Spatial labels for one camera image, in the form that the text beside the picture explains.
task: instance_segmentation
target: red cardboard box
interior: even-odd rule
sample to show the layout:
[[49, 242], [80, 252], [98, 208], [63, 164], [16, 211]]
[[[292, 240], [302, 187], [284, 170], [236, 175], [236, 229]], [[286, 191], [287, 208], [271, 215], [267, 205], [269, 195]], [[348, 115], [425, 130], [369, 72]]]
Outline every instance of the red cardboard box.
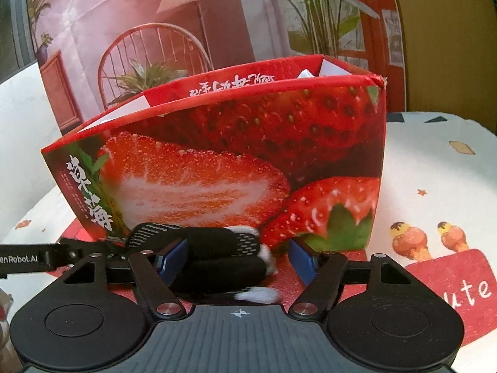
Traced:
[[318, 250], [362, 250], [385, 87], [322, 55], [244, 64], [145, 91], [42, 153], [95, 239], [122, 243], [147, 221], [248, 225], [271, 247], [303, 234]]

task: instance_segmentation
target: white wall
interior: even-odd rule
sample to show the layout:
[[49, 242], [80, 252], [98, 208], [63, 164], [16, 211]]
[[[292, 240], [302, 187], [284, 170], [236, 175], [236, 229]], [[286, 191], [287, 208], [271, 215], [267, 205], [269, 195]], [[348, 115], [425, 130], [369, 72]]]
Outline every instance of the white wall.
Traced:
[[60, 136], [38, 64], [0, 84], [0, 242], [55, 186], [40, 150]]
[[291, 56], [278, 0], [241, 0], [256, 61]]

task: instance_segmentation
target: red label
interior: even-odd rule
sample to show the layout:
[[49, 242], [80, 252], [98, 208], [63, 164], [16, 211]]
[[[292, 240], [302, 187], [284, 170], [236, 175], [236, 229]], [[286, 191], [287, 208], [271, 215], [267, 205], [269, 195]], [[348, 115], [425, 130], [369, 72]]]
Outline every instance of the red label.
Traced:
[[481, 251], [442, 256], [406, 269], [459, 313], [463, 346], [497, 329], [497, 282]]

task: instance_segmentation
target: potted plant image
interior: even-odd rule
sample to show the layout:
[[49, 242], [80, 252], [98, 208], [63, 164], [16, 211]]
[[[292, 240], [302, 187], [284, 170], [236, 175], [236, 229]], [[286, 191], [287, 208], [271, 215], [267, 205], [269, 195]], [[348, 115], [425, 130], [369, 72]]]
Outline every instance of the potted plant image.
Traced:
[[122, 90], [120, 96], [109, 103], [109, 106], [126, 101], [135, 95], [168, 82], [187, 76], [186, 70], [175, 69], [169, 63], [146, 63], [142, 66], [134, 59], [129, 59], [132, 74], [123, 74], [118, 77], [106, 77], [117, 81]]
[[31, 30], [31, 36], [33, 38], [34, 47], [36, 49], [36, 60], [38, 61], [38, 66], [41, 67], [48, 59], [47, 48], [48, 45], [52, 43], [53, 38], [48, 32], [43, 32], [40, 35], [41, 42], [38, 43], [36, 37], [36, 27], [41, 13], [44, 10], [51, 8], [51, 4], [48, 0], [27, 0], [28, 5], [28, 18], [29, 18], [29, 28]]
[[361, 12], [380, 16], [359, 0], [286, 0], [297, 15], [299, 29], [288, 31], [292, 50], [337, 58], [342, 36], [358, 29]]

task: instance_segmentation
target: metal screw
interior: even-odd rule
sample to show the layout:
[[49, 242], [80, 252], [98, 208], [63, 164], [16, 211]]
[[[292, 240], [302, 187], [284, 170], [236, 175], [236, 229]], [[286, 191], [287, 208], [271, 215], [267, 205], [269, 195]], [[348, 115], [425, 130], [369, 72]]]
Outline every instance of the metal screw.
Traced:
[[157, 312], [162, 315], [175, 315], [181, 311], [177, 303], [162, 303], [157, 306]]
[[313, 315], [317, 312], [317, 307], [313, 303], [298, 303], [293, 306], [293, 311], [300, 315]]

